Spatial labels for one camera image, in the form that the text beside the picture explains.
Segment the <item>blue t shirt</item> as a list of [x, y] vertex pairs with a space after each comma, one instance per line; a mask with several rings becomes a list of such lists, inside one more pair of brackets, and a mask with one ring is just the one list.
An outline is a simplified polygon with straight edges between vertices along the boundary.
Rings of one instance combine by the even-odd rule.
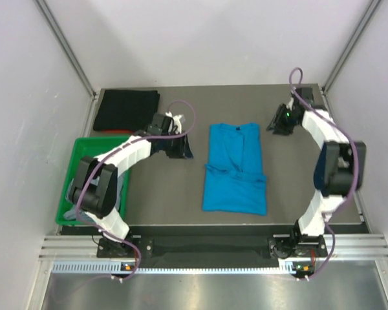
[[211, 125], [205, 168], [203, 211], [267, 215], [258, 124]]

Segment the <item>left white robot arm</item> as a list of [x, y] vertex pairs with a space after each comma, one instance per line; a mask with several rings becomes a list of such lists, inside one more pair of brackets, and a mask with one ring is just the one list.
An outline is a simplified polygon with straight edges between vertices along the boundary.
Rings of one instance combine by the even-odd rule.
[[182, 114], [156, 113], [144, 130], [138, 130], [122, 144], [96, 157], [84, 156], [67, 191], [68, 201], [78, 212], [85, 213], [103, 235], [112, 240], [111, 248], [127, 256], [134, 247], [116, 207], [119, 183], [124, 174], [138, 162], [163, 151], [168, 158], [192, 159], [188, 133], [182, 130]]

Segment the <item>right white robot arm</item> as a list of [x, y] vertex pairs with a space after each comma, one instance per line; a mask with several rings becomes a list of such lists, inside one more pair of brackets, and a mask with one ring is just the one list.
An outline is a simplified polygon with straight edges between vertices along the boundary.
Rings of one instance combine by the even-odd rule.
[[266, 129], [289, 136], [296, 126], [305, 129], [320, 149], [313, 176], [314, 195], [296, 223], [297, 234], [288, 243], [294, 254], [302, 256], [311, 250], [311, 238], [325, 232], [333, 213], [361, 187], [367, 148], [362, 141], [351, 143], [327, 109], [314, 104], [310, 87], [295, 88], [289, 102], [278, 106]]

